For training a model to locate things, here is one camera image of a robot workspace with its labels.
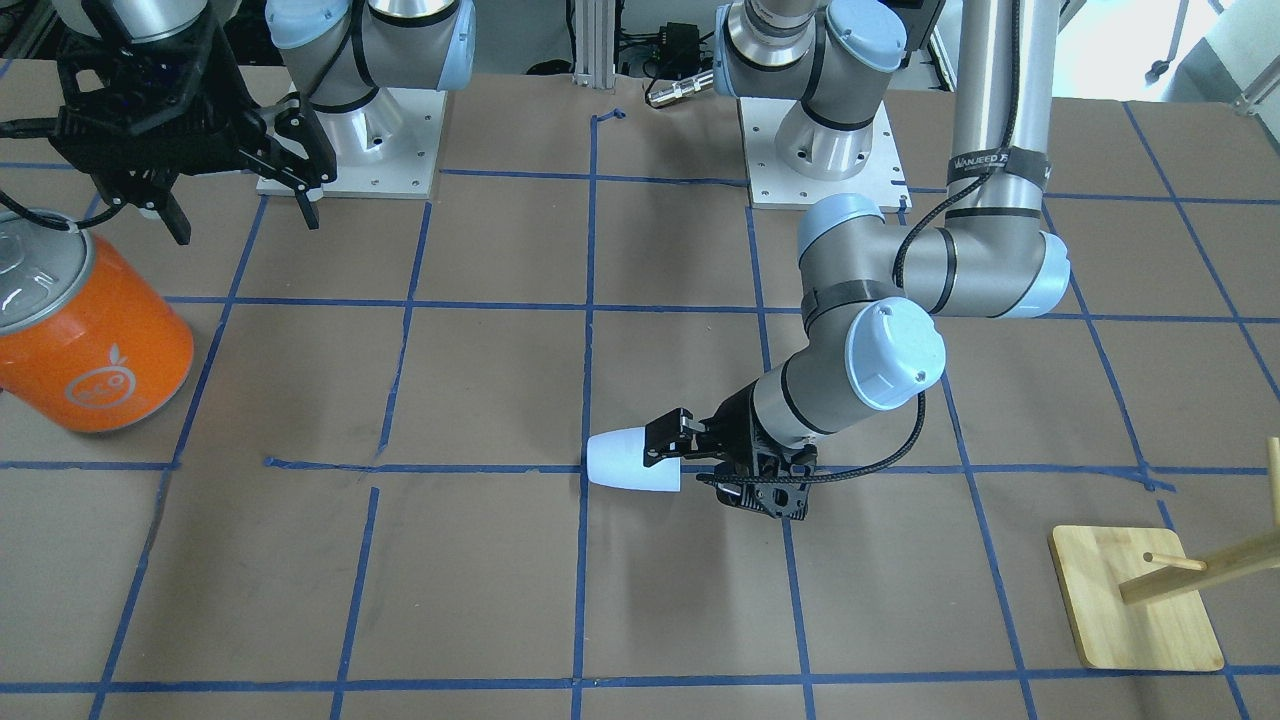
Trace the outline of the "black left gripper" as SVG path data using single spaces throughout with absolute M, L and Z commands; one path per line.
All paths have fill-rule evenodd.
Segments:
M 721 404 L 700 421 L 676 407 L 643 429 L 643 464 L 655 466 L 668 457 L 716 457 L 721 464 L 698 479 L 716 487 L 726 506 L 803 520 L 809 487 L 815 483 L 817 447 L 788 448 L 765 433 L 753 406 L 754 386 Z

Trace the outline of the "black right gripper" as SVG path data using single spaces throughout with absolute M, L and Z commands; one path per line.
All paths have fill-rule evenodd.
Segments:
M 69 20 L 56 69 L 58 114 L 5 120 L 3 137 L 47 140 L 114 196 L 157 196 L 152 210 L 179 246 L 192 227 L 166 193 L 177 176 L 250 170 L 294 192 L 319 229 L 334 149 L 300 94 L 253 100 L 219 22 Z

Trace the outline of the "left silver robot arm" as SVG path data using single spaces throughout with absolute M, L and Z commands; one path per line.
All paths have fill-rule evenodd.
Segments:
M 943 374 L 937 316 L 1027 318 L 1070 277 L 1065 243 L 1041 227 L 1059 9 L 968 1 L 946 199 L 914 227 L 835 193 L 797 227 L 808 343 L 695 420 L 676 409 L 593 436 L 588 479 L 677 491 L 684 457 L 716 457 L 701 480 L 732 507 L 800 518 L 818 482 L 817 443 L 925 392 Z M 781 145 L 864 149 L 908 33 L 878 1 L 735 1 L 718 10 L 714 86 L 796 102 Z

